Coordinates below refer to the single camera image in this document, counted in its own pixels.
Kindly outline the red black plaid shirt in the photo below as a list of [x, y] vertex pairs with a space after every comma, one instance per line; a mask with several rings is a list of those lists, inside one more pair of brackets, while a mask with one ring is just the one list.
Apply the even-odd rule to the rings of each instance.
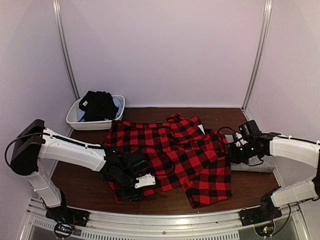
[[[142, 198], [183, 188], [193, 208], [212, 205], [232, 196], [228, 141], [221, 132], [204, 128], [198, 116], [174, 114], [164, 123], [115, 120], [104, 139], [120, 152], [141, 151], [148, 162], [146, 172], [155, 185], [142, 187]], [[120, 186], [109, 182], [118, 203]]]

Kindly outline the white plastic laundry basket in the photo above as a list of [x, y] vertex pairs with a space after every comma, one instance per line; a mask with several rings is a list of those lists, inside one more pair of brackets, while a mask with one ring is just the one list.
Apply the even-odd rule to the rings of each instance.
[[[117, 121], [121, 121], [123, 119], [125, 107], [126, 107], [126, 99], [122, 95], [113, 94], [114, 98], [117, 98], [120, 103], [122, 103], [122, 108], [120, 109], [119, 115], [115, 118]], [[82, 98], [77, 99], [73, 105], [70, 107], [67, 115], [66, 122], [77, 131], [101, 131], [101, 130], [109, 130], [112, 127], [112, 120], [104, 120], [104, 121], [77, 121], [79, 102]]]

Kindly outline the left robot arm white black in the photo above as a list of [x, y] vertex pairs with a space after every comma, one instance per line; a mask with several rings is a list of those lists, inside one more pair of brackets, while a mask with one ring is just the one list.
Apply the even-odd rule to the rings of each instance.
[[148, 161], [138, 150], [120, 152], [115, 147], [91, 144], [60, 135], [45, 127], [41, 119], [34, 120], [6, 147], [13, 147], [11, 158], [5, 158], [10, 169], [24, 177], [48, 211], [61, 222], [72, 218], [64, 193], [58, 189], [41, 166], [42, 159], [52, 159], [101, 172], [108, 180], [116, 182], [124, 198], [135, 200], [139, 190], [154, 185], [155, 178], [145, 173]]

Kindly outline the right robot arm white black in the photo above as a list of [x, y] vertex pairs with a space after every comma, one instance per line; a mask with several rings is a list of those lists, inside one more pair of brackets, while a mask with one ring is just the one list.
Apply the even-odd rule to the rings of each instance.
[[320, 143], [291, 136], [254, 133], [246, 136], [234, 134], [228, 143], [228, 158], [236, 164], [247, 163], [250, 158], [280, 157], [309, 165], [316, 175], [289, 186], [280, 187], [261, 198], [256, 210], [259, 220], [268, 220], [282, 206], [320, 198]]

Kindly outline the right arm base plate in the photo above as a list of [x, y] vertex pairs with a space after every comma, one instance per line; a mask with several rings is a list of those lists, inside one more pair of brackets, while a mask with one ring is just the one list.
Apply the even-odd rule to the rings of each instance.
[[282, 216], [280, 209], [276, 208], [269, 212], [263, 211], [261, 207], [243, 208], [238, 212], [238, 214], [242, 226], [256, 225]]

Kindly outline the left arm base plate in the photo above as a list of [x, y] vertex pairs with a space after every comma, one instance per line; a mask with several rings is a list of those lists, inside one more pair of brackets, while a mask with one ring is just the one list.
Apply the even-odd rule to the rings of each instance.
[[56, 223], [69, 224], [72, 226], [86, 227], [90, 213], [67, 206], [47, 207], [45, 216]]

